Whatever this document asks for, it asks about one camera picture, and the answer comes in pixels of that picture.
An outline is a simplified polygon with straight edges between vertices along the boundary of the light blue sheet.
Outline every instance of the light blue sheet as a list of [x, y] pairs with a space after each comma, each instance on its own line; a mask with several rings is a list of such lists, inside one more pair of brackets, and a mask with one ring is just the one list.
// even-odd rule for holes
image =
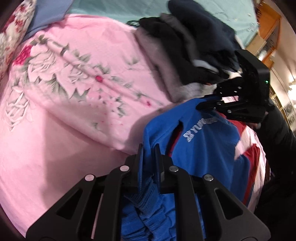
[[[126, 23], [168, 13], [168, 0], [74, 0], [68, 13], [106, 16]], [[232, 27], [247, 46], [258, 25], [252, 0], [195, 0], [215, 17]]]

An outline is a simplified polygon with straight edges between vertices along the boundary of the gray fabric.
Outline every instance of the gray fabric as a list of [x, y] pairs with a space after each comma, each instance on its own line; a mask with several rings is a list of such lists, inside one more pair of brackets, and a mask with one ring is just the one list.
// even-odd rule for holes
[[173, 15], [162, 13], [160, 19], [172, 27], [176, 32], [183, 35], [185, 41], [185, 47], [190, 58], [190, 61], [195, 67], [203, 67], [213, 71], [214, 73], [219, 73], [219, 70], [214, 66], [210, 65], [208, 62], [200, 60], [199, 52], [196, 47], [196, 42], [189, 32], [189, 30]]
[[190, 83], [182, 85], [180, 78], [159, 39], [152, 37], [145, 29], [139, 27], [135, 31], [139, 45], [145, 50], [150, 61], [158, 68], [164, 85], [174, 103], [192, 98], [201, 98], [212, 94], [217, 85]]

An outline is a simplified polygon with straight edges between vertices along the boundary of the wooden cabinet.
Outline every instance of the wooden cabinet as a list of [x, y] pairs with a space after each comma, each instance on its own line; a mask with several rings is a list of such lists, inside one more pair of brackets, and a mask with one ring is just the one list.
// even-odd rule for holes
[[259, 35], [264, 40], [267, 40], [275, 28], [280, 25], [281, 15], [265, 2], [261, 2], [259, 11], [257, 12], [257, 19], [259, 23]]
[[257, 11], [257, 19], [259, 32], [246, 49], [271, 69], [274, 64], [272, 55], [279, 44], [281, 15], [265, 2], [261, 2]]

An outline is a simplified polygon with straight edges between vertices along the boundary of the pink floral bedsheet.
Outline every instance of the pink floral bedsheet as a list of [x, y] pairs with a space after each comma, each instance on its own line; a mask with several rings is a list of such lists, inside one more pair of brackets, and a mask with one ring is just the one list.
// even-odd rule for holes
[[0, 88], [0, 203], [23, 235], [86, 174], [122, 165], [173, 107], [133, 31], [69, 15], [16, 53]]
[[109, 18], [69, 15], [38, 32], [12, 64], [8, 128], [34, 120], [33, 101], [93, 140], [134, 153], [148, 121], [172, 105], [133, 31]]

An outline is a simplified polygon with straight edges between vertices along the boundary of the pile of clothes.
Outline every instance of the pile of clothes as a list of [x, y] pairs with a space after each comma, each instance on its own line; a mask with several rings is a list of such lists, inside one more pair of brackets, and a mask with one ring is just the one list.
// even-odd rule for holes
[[172, 102], [211, 94], [239, 70], [235, 31], [193, 0], [170, 0], [168, 8], [171, 14], [139, 20], [137, 41]]

